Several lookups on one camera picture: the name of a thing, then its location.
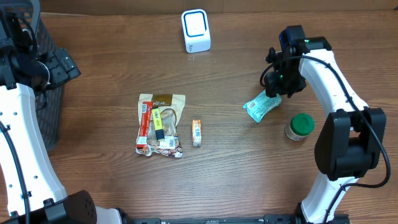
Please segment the green lid jar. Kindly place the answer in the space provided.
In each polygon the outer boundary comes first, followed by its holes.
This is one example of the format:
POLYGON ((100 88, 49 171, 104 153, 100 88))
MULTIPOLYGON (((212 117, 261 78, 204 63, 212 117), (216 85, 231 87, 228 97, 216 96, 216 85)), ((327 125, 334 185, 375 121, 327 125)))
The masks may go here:
POLYGON ((315 128, 315 122, 309 114, 300 113, 294 116, 285 126, 285 135, 299 141, 306 138, 315 128))

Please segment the red item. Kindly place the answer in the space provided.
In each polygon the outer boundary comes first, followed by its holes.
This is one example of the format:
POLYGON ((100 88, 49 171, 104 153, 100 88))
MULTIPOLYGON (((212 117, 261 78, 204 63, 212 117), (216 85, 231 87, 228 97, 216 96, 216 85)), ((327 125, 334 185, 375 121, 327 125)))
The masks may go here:
POLYGON ((136 141, 137 148, 143 148, 146 147, 147 145, 147 135, 149 131, 149 123, 150 123, 152 107, 153 107, 153 102, 151 101, 144 101, 142 103, 141 125, 140 125, 139 135, 136 141))

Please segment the orange snack packet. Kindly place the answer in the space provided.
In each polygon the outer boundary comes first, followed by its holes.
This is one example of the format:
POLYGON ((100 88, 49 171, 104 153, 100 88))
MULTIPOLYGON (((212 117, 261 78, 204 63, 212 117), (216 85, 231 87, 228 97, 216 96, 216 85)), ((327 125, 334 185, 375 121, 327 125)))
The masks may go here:
POLYGON ((194 119, 192 121, 192 143, 194 147, 200 147, 202 142, 201 121, 194 119))

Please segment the yellow black item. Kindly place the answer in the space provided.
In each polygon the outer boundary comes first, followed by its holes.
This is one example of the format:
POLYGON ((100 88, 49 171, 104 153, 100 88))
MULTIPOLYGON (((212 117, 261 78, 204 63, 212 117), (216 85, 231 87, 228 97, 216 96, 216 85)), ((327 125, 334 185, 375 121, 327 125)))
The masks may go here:
POLYGON ((163 131, 163 123, 160 114, 160 109, 152 108, 151 110, 153 124, 155 127, 155 135, 158 141, 162 141, 164 139, 164 131, 163 131))

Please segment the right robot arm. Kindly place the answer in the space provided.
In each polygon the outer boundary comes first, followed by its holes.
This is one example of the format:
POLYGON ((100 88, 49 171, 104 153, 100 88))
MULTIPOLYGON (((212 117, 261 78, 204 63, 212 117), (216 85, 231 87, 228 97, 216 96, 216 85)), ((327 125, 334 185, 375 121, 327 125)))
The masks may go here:
POLYGON ((292 96, 310 85, 326 114, 315 144, 319 173, 310 193, 297 205, 295 223, 345 223, 335 215, 352 187, 386 185, 391 165, 382 139, 386 115, 370 108, 350 87, 324 37, 281 37, 281 50, 269 50, 261 85, 269 97, 292 96))

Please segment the teal snack packet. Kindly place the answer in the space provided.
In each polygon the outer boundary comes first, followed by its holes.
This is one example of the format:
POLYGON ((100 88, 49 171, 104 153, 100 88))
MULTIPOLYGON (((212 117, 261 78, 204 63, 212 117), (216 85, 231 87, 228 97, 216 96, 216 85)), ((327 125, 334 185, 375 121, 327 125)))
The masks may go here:
POLYGON ((263 117, 275 107, 279 106, 281 102, 282 98, 280 95, 270 98, 266 95, 266 91, 263 90, 255 99, 245 103, 243 109, 247 111, 248 115, 256 123, 260 123, 263 117))

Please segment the brown snack pouch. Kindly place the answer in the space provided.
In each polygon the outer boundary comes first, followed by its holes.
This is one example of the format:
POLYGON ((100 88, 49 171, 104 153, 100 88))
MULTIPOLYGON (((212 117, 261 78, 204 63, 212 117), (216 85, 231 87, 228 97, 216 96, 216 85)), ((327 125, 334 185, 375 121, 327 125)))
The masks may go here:
POLYGON ((152 113, 147 135, 147 145, 143 148, 137 148, 136 152, 141 155, 151 156, 161 154, 167 157, 181 158, 183 156, 182 146, 178 138, 177 126, 180 121, 183 109, 185 107, 185 95, 175 94, 148 94, 142 93, 138 101, 138 118, 141 125, 142 103, 144 101, 153 102, 152 108, 160 109, 163 123, 164 139, 158 141, 155 135, 152 113))

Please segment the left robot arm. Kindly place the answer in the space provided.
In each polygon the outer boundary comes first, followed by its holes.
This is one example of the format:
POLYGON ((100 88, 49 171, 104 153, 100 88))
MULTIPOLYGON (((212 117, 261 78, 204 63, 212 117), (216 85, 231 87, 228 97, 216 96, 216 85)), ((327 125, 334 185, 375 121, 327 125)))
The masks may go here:
POLYGON ((132 223, 120 208, 95 205, 85 190, 68 195, 47 154, 36 94, 79 75, 65 49, 40 54, 30 22, 1 11, 1 169, 8 223, 132 223))

